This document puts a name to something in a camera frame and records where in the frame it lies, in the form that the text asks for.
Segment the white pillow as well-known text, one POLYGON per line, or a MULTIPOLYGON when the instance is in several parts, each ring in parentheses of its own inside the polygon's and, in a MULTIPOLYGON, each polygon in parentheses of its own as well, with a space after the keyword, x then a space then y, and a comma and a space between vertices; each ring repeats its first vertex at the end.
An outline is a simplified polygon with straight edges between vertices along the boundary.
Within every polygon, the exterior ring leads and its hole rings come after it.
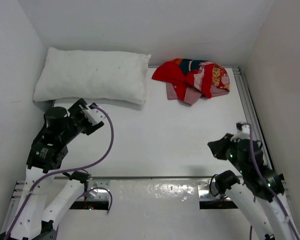
POLYGON ((151 55, 124 51, 50 47, 33 100, 109 99, 144 105, 150 58, 151 55))

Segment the red patterned pillowcase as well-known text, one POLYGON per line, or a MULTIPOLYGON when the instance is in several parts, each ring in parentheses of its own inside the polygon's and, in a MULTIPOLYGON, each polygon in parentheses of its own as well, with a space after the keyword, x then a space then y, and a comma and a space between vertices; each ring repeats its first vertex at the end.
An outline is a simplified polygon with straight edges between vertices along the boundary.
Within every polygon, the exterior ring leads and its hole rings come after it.
POLYGON ((176 58, 159 66, 152 79, 164 82, 168 100, 193 105, 200 98, 211 99, 230 92, 230 78, 224 67, 207 60, 176 58))

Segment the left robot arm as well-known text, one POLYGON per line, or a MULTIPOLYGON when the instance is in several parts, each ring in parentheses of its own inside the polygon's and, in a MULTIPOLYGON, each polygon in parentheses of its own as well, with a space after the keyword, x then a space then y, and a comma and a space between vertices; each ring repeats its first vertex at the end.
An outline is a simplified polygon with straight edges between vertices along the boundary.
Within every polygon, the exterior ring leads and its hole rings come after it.
POLYGON ((68 144, 78 135, 91 135, 109 119, 101 105, 77 100, 69 109, 54 106, 44 115, 44 124, 34 138, 26 162, 25 180, 15 213, 5 219, 0 240, 54 240, 61 219, 73 203, 88 195, 90 174, 85 166, 61 169, 68 144))

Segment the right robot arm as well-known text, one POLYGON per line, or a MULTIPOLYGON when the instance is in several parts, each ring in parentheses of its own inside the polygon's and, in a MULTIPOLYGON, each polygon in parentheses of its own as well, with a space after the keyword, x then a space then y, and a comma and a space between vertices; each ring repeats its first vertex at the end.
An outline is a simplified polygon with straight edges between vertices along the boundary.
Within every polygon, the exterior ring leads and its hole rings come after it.
POLYGON ((263 143, 248 134, 227 133, 208 144, 212 155, 229 161, 242 175, 231 170, 215 175, 215 188, 229 197, 249 221, 260 240, 300 240, 285 201, 281 177, 264 164, 263 143))

